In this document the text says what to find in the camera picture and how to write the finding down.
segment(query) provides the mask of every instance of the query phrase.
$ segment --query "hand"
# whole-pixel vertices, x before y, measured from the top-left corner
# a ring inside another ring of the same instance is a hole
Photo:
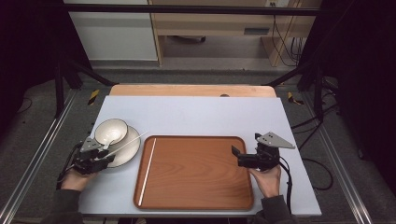
[[[248,169],[254,176],[259,185],[260,191],[265,198],[271,198],[279,195],[280,186],[280,166],[276,166],[271,170],[257,171],[255,169]]]
[[[82,175],[77,172],[75,169],[70,169],[67,171],[64,181],[62,182],[61,189],[73,189],[78,191],[83,191],[87,184],[94,177],[97,176],[97,173],[90,175]]]

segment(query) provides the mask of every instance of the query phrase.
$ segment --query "wooden tray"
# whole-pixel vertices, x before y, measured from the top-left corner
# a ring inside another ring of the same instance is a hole
[[[246,168],[238,167],[231,145],[246,153],[244,141],[233,136],[149,137],[136,180],[134,205],[143,209],[248,210],[254,201],[250,175]]]

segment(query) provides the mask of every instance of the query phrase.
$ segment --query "saucer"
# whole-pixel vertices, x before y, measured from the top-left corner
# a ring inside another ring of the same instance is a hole
[[[119,141],[118,143],[109,146],[108,153],[111,153],[112,151],[117,150],[117,148],[122,147],[125,144],[128,144],[129,142],[131,142],[138,136],[139,136],[139,133],[137,132],[137,130],[131,126],[128,126],[128,132],[125,135],[125,137],[122,139],[122,141]],[[129,161],[131,158],[133,158],[134,155],[137,153],[137,150],[139,150],[140,142],[141,142],[141,139],[138,138],[138,139],[134,140],[132,143],[125,146],[120,151],[116,152],[116,158],[114,158],[114,161],[109,163],[107,167],[113,168],[113,167],[121,166],[124,163],[126,163],[127,161]]]

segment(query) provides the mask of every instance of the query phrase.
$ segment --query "gray floor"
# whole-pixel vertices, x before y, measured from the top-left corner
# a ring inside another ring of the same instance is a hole
[[[205,43],[169,38],[165,49],[162,67],[156,65],[128,67],[101,67],[97,72],[103,77],[121,83],[189,83],[189,84],[248,84],[260,85],[285,74],[292,67],[280,65],[271,67],[262,44],[257,37],[209,37]],[[36,218],[39,220],[50,209],[55,180],[69,150],[74,144],[85,139],[100,110],[104,97],[110,88],[81,75],[84,86],[77,93],[75,102],[64,121],[50,151],[41,164],[32,186],[26,192],[15,217]],[[297,105],[288,101],[288,92],[297,100],[305,100],[297,92],[298,77],[276,87],[276,94],[282,99],[290,126],[311,118],[309,106]],[[100,90],[94,105],[87,105],[93,90]],[[55,113],[54,84],[49,81],[33,87],[25,94],[32,101],[26,111],[19,113],[12,126],[0,142],[0,184],[2,186],[0,205],[7,203],[19,183],[23,172],[35,155]],[[331,95],[324,97],[324,107],[335,104]],[[22,107],[30,104],[26,100]],[[331,110],[325,117],[323,128],[332,139],[347,172],[354,183],[365,207],[374,223],[396,223],[396,200],[382,177],[370,161],[359,159],[357,146],[351,138],[338,109]],[[297,145],[312,132],[297,133],[312,128],[314,123],[296,129]],[[315,133],[301,151],[304,158],[314,159],[325,164],[334,174],[334,169],[326,153],[323,139]],[[306,161],[306,170],[314,186],[324,187],[329,183],[328,174],[319,166]],[[342,184],[334,177],[331,189],[318,191],[321,217],[301,218],[302,223],[356,223]]]

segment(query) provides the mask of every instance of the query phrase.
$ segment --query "sleeve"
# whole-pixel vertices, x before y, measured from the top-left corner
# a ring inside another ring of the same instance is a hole
[[[262,199],[262,210],[254,217],[256,224],[295,224],[298,220],[289,213],[283,195]]]
[[[55,191],[52,208],[40,224],[83,224],[82,214],[78,211],[80,191],[58,189]]]

